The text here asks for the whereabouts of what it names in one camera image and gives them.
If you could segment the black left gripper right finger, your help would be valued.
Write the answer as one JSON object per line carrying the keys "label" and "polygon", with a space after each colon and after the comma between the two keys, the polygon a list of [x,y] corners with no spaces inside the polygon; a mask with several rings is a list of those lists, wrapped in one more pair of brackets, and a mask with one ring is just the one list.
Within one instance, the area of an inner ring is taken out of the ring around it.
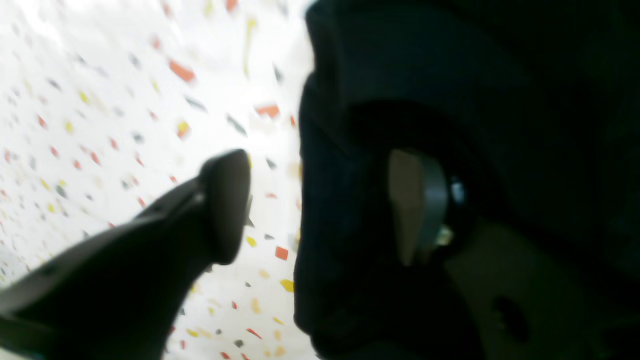
{"label": "black left gripper right finger", "polygon": [[448,273],[487,360],[639,358],[639,300],[603,269],[475,219],[464,185],[433,157],[393,150],[387,179],[398,259]]}

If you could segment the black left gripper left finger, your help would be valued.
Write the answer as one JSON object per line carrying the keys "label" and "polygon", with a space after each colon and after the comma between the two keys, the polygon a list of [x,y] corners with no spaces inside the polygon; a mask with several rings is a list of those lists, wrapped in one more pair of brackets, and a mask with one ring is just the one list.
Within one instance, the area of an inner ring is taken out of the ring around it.
{"label": "black left gripper left finger", "polygon": [[244,150],[210,158],[131,221],[3,289],[1,349],[28,360],[159,360],[192,284],[238,255],[249,194]]}

